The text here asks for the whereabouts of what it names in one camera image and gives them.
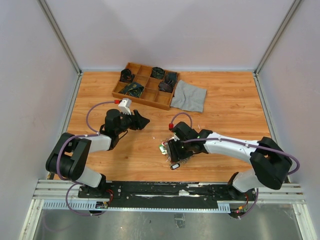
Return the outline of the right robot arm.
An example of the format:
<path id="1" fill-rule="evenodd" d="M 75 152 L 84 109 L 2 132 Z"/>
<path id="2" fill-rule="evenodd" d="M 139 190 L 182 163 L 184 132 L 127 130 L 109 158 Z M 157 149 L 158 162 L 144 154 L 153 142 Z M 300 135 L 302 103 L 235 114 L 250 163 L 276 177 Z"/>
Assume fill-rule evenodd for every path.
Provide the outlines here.
<path id="1" fill-rule="evenodd" d="M 174 134 L 166 145 L 173 164 L 197 154 L 219 154 L 251 165 L 247 171 L 234 173 L 222 190 L 222 194 L 232 200 L 240 199 L 244 193 L 255 188 L 279 190 L 293 164 L 289 154 L 269 137 L 242 140 L 207 129 L 197 132 L 183 121 L 170 123 L 168 128 Z"/>

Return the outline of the green key tag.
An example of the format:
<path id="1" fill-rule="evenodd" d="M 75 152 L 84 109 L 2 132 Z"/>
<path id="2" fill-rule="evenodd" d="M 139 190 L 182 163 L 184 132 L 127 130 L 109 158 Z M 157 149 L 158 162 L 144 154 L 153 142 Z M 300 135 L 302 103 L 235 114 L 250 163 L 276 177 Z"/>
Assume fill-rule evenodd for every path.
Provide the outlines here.
<path id="1" fill-rule="evenodd" d="M 161 153 L 162 153 L 163 155 L 167 155 L 167 154 L 168 154 L 167 149 L 166 149 L 165 146 L 160 145 L 160 146 L 159 146 L 159 149 L 160 149 L 160 151 L 161 151 Z"/>

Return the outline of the black key tag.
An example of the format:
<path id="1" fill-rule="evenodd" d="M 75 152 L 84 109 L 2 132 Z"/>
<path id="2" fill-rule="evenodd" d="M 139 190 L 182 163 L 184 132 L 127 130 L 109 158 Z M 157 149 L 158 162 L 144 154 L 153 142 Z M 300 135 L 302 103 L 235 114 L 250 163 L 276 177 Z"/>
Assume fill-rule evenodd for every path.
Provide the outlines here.
<path id="1" fill-rule="evenodd" d="M 170 169 L 171 169 L 171 170 L 176 170 L 176 169 L 178 169 L 180 166 L 181 166 L 181 165 L 180 165 L 179 163 L 175 163 L 175 164 L 172 164 L 172 165 L 170 166 Z"/>

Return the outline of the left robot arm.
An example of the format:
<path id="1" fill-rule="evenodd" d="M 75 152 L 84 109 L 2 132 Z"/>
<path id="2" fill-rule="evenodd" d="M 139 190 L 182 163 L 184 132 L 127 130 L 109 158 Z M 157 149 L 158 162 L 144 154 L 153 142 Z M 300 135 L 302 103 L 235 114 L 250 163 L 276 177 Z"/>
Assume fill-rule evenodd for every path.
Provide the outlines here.
<path id="1" fill-rule="evenodd" d="M 49 155 L 45 168 L 64 180 L 85 185 L 91 194 L 101 198 L 107 193 L 106 176 L 86 166 L 88 155 L 113 150 L 120 140 L 120 134 L 128 130 L 142 130 L 149 122 L 137 110 L 125 114 L 117 109 L 110 109 L 106 112 L 99 133 L 63 133 Z"/>

